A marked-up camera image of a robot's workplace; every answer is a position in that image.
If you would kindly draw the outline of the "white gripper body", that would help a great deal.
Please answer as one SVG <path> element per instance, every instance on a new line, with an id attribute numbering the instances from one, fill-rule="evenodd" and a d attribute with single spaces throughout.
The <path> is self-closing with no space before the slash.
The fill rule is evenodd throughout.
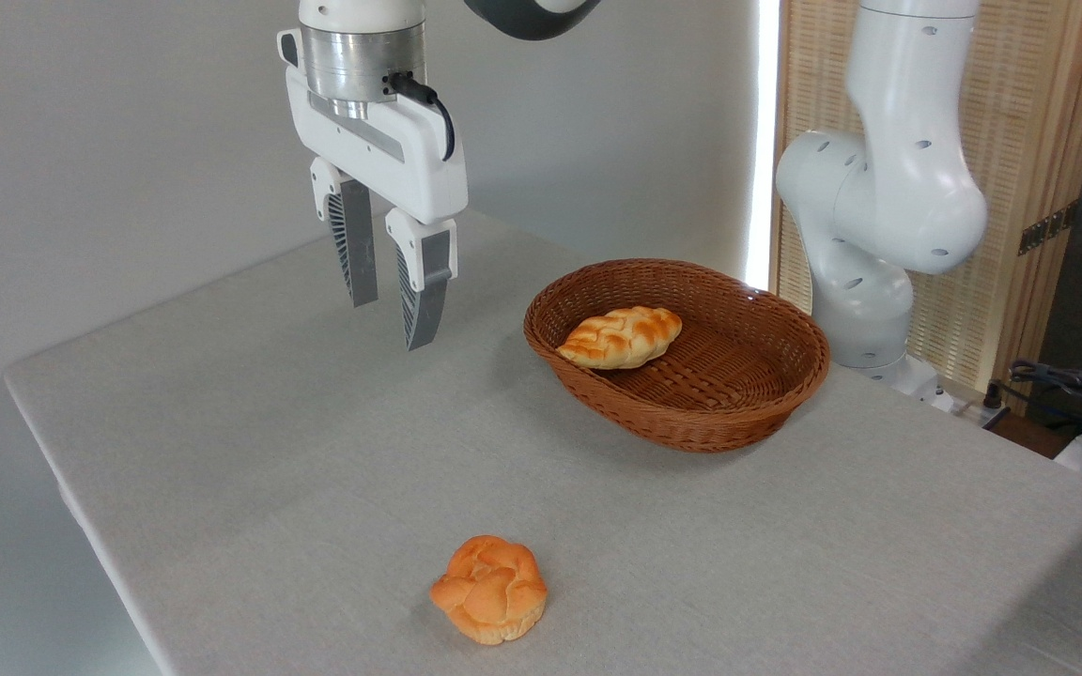
<path id="1" fill-rule="evenodd" d="M 305 148 L 422 223 L 456 217 L 467 208 L 462 141 L 448 146 L 443 114 L 396 94 L 379 101 L 324 98 L 306 77 L 306 35 L 305 27 L 278 35 L 289 110 Z M 450 148 L 454 153 L 447 157 Z"/>

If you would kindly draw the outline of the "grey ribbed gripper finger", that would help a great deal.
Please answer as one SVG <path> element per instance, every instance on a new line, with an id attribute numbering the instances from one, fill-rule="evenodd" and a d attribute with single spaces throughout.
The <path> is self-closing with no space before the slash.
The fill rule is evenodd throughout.
<path id="1" fill-rule="evenodd" d="M 405 344 L 415 350 L 437 335 L 447 284 L 456 278 L 456 220 L 421 223 L 392 208 L 385 222 L 395 243 Z"/>
<path id="2" fill-rule="evenodd" d="M 321 157 L 311 171 L 315 210 L 331 228 L 349 299 L 355 307 L 372 303 L 379 295 L 372 197 L 361 181 Z"/>

